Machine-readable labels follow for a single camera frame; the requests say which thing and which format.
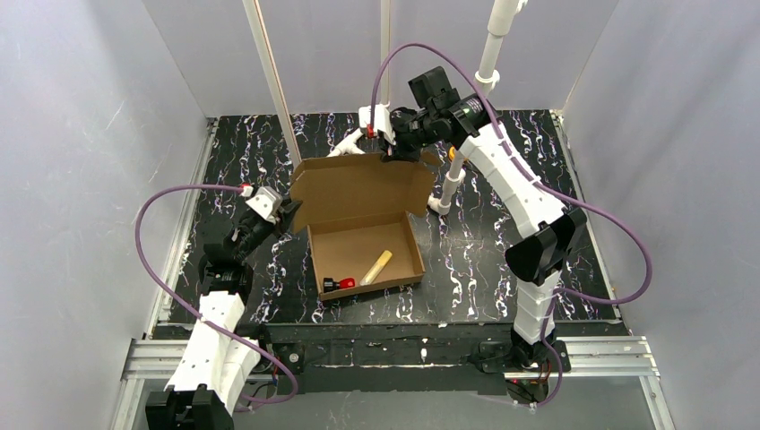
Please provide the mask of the cream cylindrical stick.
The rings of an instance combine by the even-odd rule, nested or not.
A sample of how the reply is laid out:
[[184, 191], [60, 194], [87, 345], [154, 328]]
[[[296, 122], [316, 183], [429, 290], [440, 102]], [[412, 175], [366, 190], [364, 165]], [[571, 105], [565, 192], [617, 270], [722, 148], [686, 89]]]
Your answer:
[[368, 286], [375, 282], [379, 274], [383, 271], [383, 269], [386, 267], [388, 262], [393, 258], [393, 253], [389, 250], [384, 250], [379, 257], [376, 259], [376, 261], [373, 263], [373, 265], [370, 267], [370, 269], [367, 271], [367, 273], [362, 277], [362, 279], [359, 282], [360, 286]]

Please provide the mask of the red black small bottle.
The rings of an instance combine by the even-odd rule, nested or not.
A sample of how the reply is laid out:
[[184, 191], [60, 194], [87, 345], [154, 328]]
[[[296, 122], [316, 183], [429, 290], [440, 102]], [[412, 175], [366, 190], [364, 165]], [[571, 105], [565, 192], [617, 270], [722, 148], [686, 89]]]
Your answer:
[[334, 291], [355, 288], [355, 287], [356, 287], [356, 281], [353, 278], [345, 278], [345, 279], [324, 278], [323, 279], [324, 293], [331, 293]]

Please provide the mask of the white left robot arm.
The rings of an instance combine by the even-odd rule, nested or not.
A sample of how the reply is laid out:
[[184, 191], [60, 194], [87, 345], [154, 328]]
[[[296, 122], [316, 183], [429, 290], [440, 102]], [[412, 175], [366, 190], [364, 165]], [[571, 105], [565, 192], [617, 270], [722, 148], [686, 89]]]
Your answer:
[[301, 203], [253, 199], [239, 222], [203, 247], [200, 314], [177, 368], [161, 391], [149, 394], [150, 429], [231, 429], [246, 379], [269, 351], [261, 335], [235, 334], [253, 284], [248, 256], [267, 238], [284, 233]]

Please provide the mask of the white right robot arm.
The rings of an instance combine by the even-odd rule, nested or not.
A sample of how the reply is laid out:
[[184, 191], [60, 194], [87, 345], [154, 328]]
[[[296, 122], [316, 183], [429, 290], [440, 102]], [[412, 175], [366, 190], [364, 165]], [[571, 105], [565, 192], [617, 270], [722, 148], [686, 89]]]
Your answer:
[[554, 330], [550, 309], [567, 256], [576, 248], [587, 218], [542, 190], [540, 178], [508, 139], [481, 90], [466, 98], [435, 67], [409, 82], [417, 109], [373, 103], [367, 134], [384, 138], [388, 159], [417, 161], [424, 147], [452, 144], [489, 182], [512, 215], [521, 241], [505, 251], [518, 279], [514, 341], [524, 346], [547, 339]]

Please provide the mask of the brown cardboard box sheet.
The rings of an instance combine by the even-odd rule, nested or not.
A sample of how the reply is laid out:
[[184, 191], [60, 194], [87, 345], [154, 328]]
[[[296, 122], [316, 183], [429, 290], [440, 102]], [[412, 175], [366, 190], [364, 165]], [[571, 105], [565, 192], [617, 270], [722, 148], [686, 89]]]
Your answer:
[[[410, 216], [426, 215], [442, 161], [430, 152], [417, 163], [381, 156], [305, 159], [291, 176], [289, 195], [303, 202], [292, 229], [307, 232], [321, 301], [410, 285], [425, 275]], [[374, 283], [360, 286], [384, 250], [393, 258]], [[324, 293], [324, 278], [353, 278], [356, 287]]]

